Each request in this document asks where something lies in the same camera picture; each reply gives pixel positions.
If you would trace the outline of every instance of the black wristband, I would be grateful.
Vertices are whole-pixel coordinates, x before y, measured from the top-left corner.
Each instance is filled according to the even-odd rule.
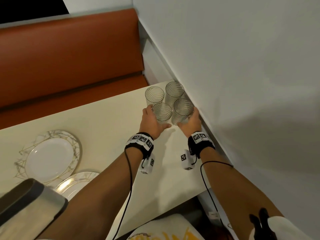
[[[200,158],[200,153],[203,149],[207,147],[215,149],[210,137],[200,131],[196,131],[188,138],[188,147],[190,155],[196,155],[197,158]]]
[[[154,148],[153,138],[152,136],[150,136],[150,134],[146,132],[139,132],[138,134],[135,134],[132,137],[130,137],[127,141],[125,149],[130,147],[135,147],[139,149],[143,154],[142,159],[146,159],[150,157]]]

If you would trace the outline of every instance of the glass rim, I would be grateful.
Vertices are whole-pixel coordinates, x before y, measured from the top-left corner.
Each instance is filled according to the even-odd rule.
[[[186,101],[190,102],[190,104],[192,105],[192,111],[191,111],[188,115],[180,114],[180,113],[178,113],[178,112],[176,111],[174,105],[175,105],[176,102],[179,101],[179,100],[186,100]],[[179,99],[177,99],[177,100],[174,102],[174,104],[173,104],[174,112],[176,112],[176,113],[177,113],[178,115],[180,115],[180,116],[189,116],[190,114],[192,114],[192,112],[193,112],[193,107],[194,107],[193,103],[192,103],[190,100],[186,99],[186,98],[179,98]]]
[[[147,93],[147,91],[148,91],[150,88],[160,88],[160,87],[157,87],[157,86],[148,87],[148,88],[146,89],[146,91],[144,92],[144,97],[146,98],[146,100],[148,100],[150,103],[159,103],[159,102],[163,101],[163,99],[165,98],[165,92],[163,91],[162,88],[160,88],[160,89],[161,89],[162,92],[163,92],[163,98],[162,98],[159,102],[152,102],[152,101],[150,101],[149,99],[147,99],[146,93]]]
[[[157,119],[157,121],[167,121],[167,120],[169,120],[169,119],[171,118],[171,116],[172,116],[172,108],[170,107],[169,104],[162,103],[162,102],[161,102],[161,103],[156,103],[155,105],[152,106],[152,112],[153,112],[153,108],[154,108],[154,107],[159,106],[158,104],[165,104],[166,106],[168,106],[168,107],[170,108],[169,110],[171,111],[171,113],[170,113],[170,116],[169,116],[168,119],[166,119],[166,120],[158,120],[158,119]]]
[[[178,84],[181,85],[181,87],[182,87],[182,94],[181,94],[180,96],[177,96],[177,97],[176,97],[176,96],[172,96],[172,95],[170,95],[170,94],[167,92],[167,86],[168,86],[170,83],[178,83]],[[167,95],[170,96],[170,97],[179,98],[179,97],[181,97],[181,96],[184,94],[184,87],[183,87],[183,85],[182,85],[180,82],[178,82],[178,81],[171,81],[171,82],[169,82],[169,83],[165,86],[165,92],[166,92]]]

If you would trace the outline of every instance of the silver napkin dispenser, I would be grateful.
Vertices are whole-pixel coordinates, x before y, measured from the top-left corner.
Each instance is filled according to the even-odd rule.
[[[29,178],[0,198],[0,240],[36,239],[67,208],[68,200]]]

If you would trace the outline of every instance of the person's left hand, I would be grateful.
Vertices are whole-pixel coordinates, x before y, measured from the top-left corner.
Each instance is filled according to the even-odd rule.
[[[155,114],[152,111],[152,104],[142,110],[142,120],[140,124],[139,132],[146,132],[155,140],[160,134],[167,128],[171,127],[171,124],[160,124],[157,121]]]

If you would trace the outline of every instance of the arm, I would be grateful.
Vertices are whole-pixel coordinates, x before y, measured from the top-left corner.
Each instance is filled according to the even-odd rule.
[[[187,124],[178,124],[186,137],[196,131],[201,131],[199,111],[194,113]],[[201,161],[220,161],[228,163],[213,148],[207,147],[200,153]],[[203,166],[210,186],[226,212],[234,232],[240,240],[248,240],[253,224],[249,214],[258,216],[259,210],[264,207],[271,216],[282,216],[270,199],[246,177],[236,169],[221,163],[206,163]]]
[[[139,132],[146,132],[155,140],[171,125],[159,124],[151,108],[150,105],[143,109]],[[126,149],[126,152],[134,180],[142,152],[134,147]],[[130,171],[126,156],[122,153],[70,200],[67,209],[39,239],[105,239],[129,191]]]

